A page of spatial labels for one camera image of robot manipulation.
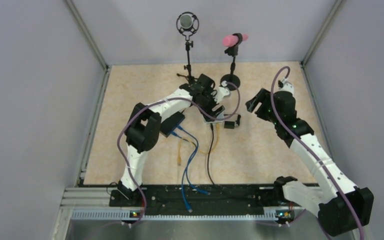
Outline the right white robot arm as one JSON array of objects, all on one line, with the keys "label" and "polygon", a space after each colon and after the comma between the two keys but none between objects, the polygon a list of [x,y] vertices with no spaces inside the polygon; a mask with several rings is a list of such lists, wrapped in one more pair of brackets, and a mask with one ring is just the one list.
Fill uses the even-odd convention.
[{"label": "right white robot arm", "polygon": [[305,208],[332,237],[364,230],[370,222],[374,195],[338,168],[314,130],[298,117],[292,84],[282,80],[276,92],[262,88],[245,106],[248,112],[274,125],[277,136],[299,156],[321,189],[314,190],[292,176],[281,176],[274,182],[274,202],[279,206],[293,202]]}]

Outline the black power adapter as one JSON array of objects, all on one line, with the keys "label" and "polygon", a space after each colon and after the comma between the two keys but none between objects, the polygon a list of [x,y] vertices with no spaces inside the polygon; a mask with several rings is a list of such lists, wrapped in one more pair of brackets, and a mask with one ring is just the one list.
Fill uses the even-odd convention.
[{"label": "black power adapter", "polygon": [[225,121],[224,126],[225,129],[235,129],[236,128],[236,122],[235,121]]}]

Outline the white network switch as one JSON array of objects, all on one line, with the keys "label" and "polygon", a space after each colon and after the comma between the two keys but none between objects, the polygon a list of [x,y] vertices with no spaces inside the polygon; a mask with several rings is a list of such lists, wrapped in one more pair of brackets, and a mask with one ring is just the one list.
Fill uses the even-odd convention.
[{"label": "white network switch", "polygon": [[224,121],[225,121],[224,118],[225,118],[225,115],[224,115],[224,113],[222,112],[222,113],[220,113],[219,115],[215,116],[214,118],[208,118],[208,117],[205,117],[205,118],[204,118],[204,122],[205,122],[206,124],[217,124],[217,123],[222,123],[222,122],[224,122]]}]

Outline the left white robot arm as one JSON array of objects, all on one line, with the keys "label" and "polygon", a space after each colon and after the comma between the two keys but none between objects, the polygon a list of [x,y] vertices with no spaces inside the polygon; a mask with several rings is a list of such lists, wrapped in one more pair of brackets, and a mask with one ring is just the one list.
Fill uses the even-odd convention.
[{"label": "left white robot arm", "polygon": [[127,152],[124,173],[117,184],[121,200],[129,207],[140,202],[137,189],[142,184],[144,164],[149,151],[159,140],[162,123],[190,106],[196,106],[206,122],[225,121],[222,116],[225,107],[221,101],[237,91],[241,83],[228,78],[216,86],[215,81],[205,74],[191,83],[180,85],[172,94],[159,101],[145,105],[137,103],[128,123],[121,131],[126,136]]}]

